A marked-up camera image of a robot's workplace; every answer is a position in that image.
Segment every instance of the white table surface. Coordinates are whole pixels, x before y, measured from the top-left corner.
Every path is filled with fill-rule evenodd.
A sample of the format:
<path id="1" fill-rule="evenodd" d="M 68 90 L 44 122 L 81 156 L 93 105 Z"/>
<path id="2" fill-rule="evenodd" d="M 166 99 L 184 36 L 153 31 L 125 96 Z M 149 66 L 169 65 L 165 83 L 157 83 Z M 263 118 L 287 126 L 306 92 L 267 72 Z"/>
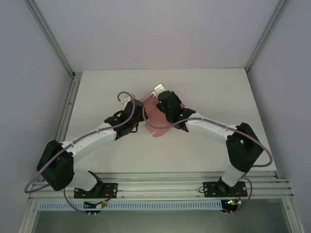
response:
<path id="1" fill-rule="evenodd" d="M 66 140 L 95 129 L 122 109 L 120 91 L 137 99 L 163 83 L 186 107 L 222 123 L 251 125 L 259 140 L 269 148 L 255 100 L 244 69 L 163 69 L 84 71 L 69 123 Z M 269 161 L 264 152 L 255 164 Z M 98 148 L 81 159 L 76 168 L 93 172 L 213 172 L 229 164 L 226 148 L 212 139 L 171 129 L 153 138 L 140 123 L 138 133 Z M 253 171 L 275 171 L 269 167 Z"/>

